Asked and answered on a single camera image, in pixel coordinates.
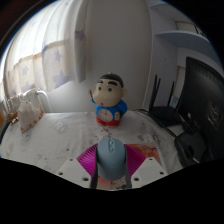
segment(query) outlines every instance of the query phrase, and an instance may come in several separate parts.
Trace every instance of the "cable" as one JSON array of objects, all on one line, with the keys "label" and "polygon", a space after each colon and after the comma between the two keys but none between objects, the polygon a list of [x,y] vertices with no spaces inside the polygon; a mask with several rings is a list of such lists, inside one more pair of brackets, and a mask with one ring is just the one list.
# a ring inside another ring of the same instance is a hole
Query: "cable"
[{"label": "cable", "polygon": [[[137,109],[134,111],[139,111],[140,113],[142,113],[141,111],[147,112],[144,109]],[[175,135],[169,128],[167,128],[161,121],[159,121],[152,113],[148,113],[148,116],[150,116],[161,128],[165,129],[165,131],[167,131],[172,137],[174,137],[177,141],[179,141],[179,143],[181,144],[181,146],[183,147],[183,149],[188,153],[188,155],[196,162],[196,163],[200,163],[197,159],[194,158],[194,153],[192,153],[192,151],[190,149],[192,149],[191,145],[187,146],[186,143],[182,140],[179,139],[179,137],[177,135]]]}]

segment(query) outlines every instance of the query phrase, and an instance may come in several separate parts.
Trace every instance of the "monitor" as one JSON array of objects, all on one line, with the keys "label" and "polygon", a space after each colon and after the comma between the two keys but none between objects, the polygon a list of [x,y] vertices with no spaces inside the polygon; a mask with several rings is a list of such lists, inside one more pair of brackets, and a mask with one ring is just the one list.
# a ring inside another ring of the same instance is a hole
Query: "monitor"
[{"label": "monitor", "polygon": [[224,78],[191,57],[186,58],[178,113],[189,130],[199,133],[206,145],[201,162],[224,158]]}]

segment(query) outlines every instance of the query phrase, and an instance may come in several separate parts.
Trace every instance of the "mouse pad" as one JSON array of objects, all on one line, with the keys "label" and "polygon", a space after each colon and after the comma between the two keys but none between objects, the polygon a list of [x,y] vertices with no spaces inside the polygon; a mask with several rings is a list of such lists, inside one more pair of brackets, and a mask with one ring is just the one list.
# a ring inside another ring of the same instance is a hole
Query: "mouse pad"
[{"label": "mouse pad", "polygon": [[[132,148],[138,150],[144,157],[154,157],[157,162],[161,165],[161,161],[159,158],[158,151],[153,142],[147,144],[127,144]],[[98,183],[96,189],[99,190],[123,190],[126,188],[126,178],[125,176],[116,181],[108,181],[104,180],[100,176],[98,176]]]}]

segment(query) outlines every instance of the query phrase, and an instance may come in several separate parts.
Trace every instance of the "cartoon boy figurine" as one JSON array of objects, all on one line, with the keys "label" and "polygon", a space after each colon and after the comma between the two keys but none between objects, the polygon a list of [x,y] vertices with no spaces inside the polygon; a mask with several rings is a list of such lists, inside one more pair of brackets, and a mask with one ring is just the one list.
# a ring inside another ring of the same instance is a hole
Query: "cartoon boy figurine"
[{"label": "cartoon boy figurine", "polygon": [[127,112],[126,103],[121,100],[126,96],[122,79],[115,74],[103,75],[94,86],[94,93],[90,90],[92,102],[96,103],[96,121],[107,127],[117,127],[122,116]]}]

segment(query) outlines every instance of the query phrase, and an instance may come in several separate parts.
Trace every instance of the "white curtain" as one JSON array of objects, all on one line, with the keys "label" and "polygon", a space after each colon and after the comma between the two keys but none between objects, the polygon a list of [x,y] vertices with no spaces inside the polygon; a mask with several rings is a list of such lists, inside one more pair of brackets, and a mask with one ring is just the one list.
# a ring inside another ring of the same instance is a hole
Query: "white curtain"
[{"label": "white curtain", "polygon": [[13,38],[4,64],[7,98],[32,88],[52,91],[68,81],[85,79],[88,1],[56,1],[24,24]]}]

